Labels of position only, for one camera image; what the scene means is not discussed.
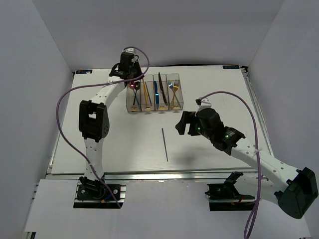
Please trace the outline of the blue chopstick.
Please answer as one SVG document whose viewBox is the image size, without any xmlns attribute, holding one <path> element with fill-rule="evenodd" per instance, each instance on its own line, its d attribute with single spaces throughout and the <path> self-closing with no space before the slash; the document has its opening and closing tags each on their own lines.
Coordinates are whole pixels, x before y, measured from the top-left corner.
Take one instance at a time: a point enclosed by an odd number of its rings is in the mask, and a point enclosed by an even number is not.
<svg viewBox="0 0 319 239">
<path fill-rule="evenodd" d="M 167 147 L 166 147 L 166 141 L 165 141 L 164 128 L 161 128 L 161 132 L 162 132 L 162 139 L 163 139 L 165 157 L 166 157 L 166 161 L 168 162 L 168 154 L 167 154 Z"/>
<path fill-rule="evenodd" d="M 148 96 L 148 99 L 149 99 L 150 105 L 152 106 L 153 104 L 152 104 L 152 100 L 151 100 L 151 96 L 150 96 L 150 94 L 149 94 L 149 90 L 148 90 L 148 86 L 147 86 L 147 84 L 146 84 L 146 91 L 147 91 L 147 96 Z"/>
</svg>

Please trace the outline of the black spoon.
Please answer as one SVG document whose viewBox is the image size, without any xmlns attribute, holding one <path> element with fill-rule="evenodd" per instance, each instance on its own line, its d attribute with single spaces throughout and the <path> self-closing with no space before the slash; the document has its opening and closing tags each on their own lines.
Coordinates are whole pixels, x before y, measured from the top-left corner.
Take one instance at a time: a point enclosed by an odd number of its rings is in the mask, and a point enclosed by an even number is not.
<svg viewBox="0 0 319 239">
<path fill-rule="evenodd" d="M 134 91 L 135 91 L 135 97 L 134 97 L 134 103 L 133 104 L 135 104 L 135 103 L 137 103 L 138 105 L 140 104 L 140 102 L 139 102 L 139 99 L 138 99 L 138 95 L 137 95 L 137 93 L 138 93 L 138 90 L 140 89 L 140 82 L 139 81 L 135 81 L 135 84 L 134 84 Z"/>
</svg>

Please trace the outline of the gold fork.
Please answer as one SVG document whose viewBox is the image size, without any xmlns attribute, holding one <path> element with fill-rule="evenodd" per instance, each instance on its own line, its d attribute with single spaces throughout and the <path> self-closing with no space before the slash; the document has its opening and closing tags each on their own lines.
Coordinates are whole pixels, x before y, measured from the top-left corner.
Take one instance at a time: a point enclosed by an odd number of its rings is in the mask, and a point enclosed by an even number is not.
<svg viewBox="0 0 319 239">
<path fill-rule="evenodd" d="M 178 88 L 179 88 L 179 81 L 178 80 L 175 80 L 174 81 L 174 85 L 173 85 L 173 98 L 172 98 L 172 101 L 171 101 L 171 105 L 174 106 L 175 105 L 175 102 L 177 103 L 177 106 L 179 106 L 179 100 L 176 96 L 176 92 L 178 91 Z"/>
</svg>

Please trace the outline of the rainbow fork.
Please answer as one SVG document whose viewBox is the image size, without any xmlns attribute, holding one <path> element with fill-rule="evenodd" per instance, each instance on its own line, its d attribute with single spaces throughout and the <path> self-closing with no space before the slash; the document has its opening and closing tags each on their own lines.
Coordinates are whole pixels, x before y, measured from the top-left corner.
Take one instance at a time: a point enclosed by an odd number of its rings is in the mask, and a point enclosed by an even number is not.
<svg viewBox="0 0 319 239">
<path fill-rule="evenodd" d="M 170 88 L 170 89 L 172 90 L 172 92 L 173 92 L 173 85 L 174 85 L 174 83 L 172 83 L 172 81 L 170 81 L 170 80 L 168 80 L 167 82 L 168 82 L 169 88 Z M 177 106 L 177 103 L 175 102 L 174 107 L 179 107 L 179 108 L 181 108 L 180 102 L 179 102 L 179 106 Z"/>
</svg>

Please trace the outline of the rainbow spoon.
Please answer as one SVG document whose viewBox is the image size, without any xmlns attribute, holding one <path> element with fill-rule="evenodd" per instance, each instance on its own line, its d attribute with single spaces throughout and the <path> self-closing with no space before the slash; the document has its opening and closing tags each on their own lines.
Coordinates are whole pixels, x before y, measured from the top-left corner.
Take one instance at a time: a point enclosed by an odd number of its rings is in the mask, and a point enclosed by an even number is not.
<svg viewBox="0 0 319 239">
<path fill-rule="evenodd" d="M 130 89 L 133 90 L 133 92 L 135 92 L 135 83 L 134 82 L 130 82 L 129 87 L 130 87 Z"/>
</svg>

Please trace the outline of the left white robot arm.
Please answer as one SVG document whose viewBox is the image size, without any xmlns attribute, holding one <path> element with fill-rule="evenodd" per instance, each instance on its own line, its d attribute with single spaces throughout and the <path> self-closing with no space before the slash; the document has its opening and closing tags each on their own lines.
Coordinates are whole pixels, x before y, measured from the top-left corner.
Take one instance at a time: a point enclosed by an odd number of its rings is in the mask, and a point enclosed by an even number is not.
<svg viewBox="0 0 319 239">
<path fill-rule="evenodd" d="M 128 80 L 142 74 L 138 56 L 134 49 L 128 48 L 121 53 L 119 64 L 109 74 L 110 85 L 104 86 L 90 100 L 82 100 L 79 106 L 79 130 L 85 143 L 88 158 L 86 169 L 80 182 L 95 199 L 105 194 L 105 186 L 99 181 L 103 178 L 102 147 L 104 138 L 110 130 L 108 108 L 117 95 L 125 89 L 127 82 L 114 84 L 115 81 Z"/>
</svg>

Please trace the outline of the black knife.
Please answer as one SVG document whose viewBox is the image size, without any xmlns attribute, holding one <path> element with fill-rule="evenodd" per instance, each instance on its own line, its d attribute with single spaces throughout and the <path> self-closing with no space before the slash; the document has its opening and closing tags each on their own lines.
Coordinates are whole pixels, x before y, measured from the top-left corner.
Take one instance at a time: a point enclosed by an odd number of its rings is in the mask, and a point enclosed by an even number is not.
<svg viewBox="0 0 319 239">
<path fill-rule="evenodd" d="M 161 78 L 160 72 L 158 72 L 158 78 L 159 78 L 159 87 L 160 87 L 160 90 L 162 92 L 163 101 L 167 105 L 166 93 L 165 93 L 165 90 L 164 90 L 164 87 L 163 87 L 163 82 L 162 82 L 162 78 Z"/>
</svg>

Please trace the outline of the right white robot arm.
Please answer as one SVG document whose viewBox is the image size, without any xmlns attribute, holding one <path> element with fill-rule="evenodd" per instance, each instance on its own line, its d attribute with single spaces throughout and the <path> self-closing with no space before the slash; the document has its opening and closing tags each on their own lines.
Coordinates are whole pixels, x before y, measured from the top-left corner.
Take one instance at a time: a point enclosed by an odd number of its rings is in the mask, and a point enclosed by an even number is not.
<svg viewBox="0 0 319 239">
<path fill-rule="evenodd" d="M 261 198 L 277 204 L 287 215 L 301 219 L 318 197 L 316 176 L 312 170 L 307 167 L 297 169 L 256 150 L 243 133 L 225 126 L 214 109 L 184 111 L 175 126 L 180 135 L 185 134 L 187 124 L 189 135 L 202 135 L 216 149 L 260 169 L 266 177 L 261 183 Z"/>
</svg>

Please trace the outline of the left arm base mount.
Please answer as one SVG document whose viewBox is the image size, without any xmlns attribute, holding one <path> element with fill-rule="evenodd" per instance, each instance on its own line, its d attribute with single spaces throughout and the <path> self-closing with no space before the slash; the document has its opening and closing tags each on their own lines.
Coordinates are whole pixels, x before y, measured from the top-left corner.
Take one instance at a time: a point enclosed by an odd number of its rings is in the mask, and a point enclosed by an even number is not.
<svg viewBox="0 0 319 239">
<path fill-rule="evenodd" d="M 120 209 L 124 203 L 125 186 L 109 184 L 111 192 L 99 180 L 81 176 L 78 181 L 73 208 L 75 209 Z"/>
</svg>

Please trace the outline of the orange chopstick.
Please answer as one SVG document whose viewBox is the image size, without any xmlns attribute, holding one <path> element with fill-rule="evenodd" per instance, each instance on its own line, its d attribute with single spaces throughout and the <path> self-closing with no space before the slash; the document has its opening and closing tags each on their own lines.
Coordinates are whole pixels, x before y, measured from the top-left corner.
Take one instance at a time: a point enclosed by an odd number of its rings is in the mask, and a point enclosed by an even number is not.
<svg viewBox="0 0 319 239">
<path fill-rule="evenodd" d="M 143 91 L 144 91 L 145 104 L 148 104 L 148 95 L 147 95 L 146 84 L 145 84 L 144 78 L 142 78 L 142 83 L 143 83 Z"/>
<path fill-rule="evenodd" d="M 149 104 L 152 105 L 152 101 L 151 101 L 151 98 L 150 98 L 150 95 L 149 95 L 149 90 L 148 90 L 147 85 L 146 85 L 146 94 L 147 94 L 147 99 L 149 100 Z"/>
</svg>

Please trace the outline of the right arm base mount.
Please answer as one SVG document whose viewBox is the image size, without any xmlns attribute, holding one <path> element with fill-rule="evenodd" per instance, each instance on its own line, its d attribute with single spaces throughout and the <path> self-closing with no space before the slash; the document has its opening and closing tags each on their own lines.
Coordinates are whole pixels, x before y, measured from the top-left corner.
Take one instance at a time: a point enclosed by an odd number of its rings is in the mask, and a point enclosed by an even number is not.
<svg viewBox="0 0 319 239">
<path fill-rule="evenodd" d="M 255 197 L 240 194 L 235 187 L 238 179 L 244 174 L 233 172 L 223 183 L 211 183 L 207 185 L 205 192 L 209 200 L 211 212 L 251 211 L 255 206 Z"/>
</svg>

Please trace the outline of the blue knife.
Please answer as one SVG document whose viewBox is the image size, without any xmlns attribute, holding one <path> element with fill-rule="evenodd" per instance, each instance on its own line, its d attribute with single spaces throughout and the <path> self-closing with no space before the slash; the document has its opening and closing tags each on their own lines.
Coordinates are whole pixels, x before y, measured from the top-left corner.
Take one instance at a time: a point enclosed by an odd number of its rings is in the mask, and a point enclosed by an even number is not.
<svg viewBox="0 0 319 239">
<path fill-rule="evenodd" d="M 158 93 L 158 85 L 157 85 L 156 81 L 154 81 L 154 91 L 155 91 L 155 102 L 156 102 L 156 106 L 158 108 L 159 107 L 159 93 Z"/>
</svg>

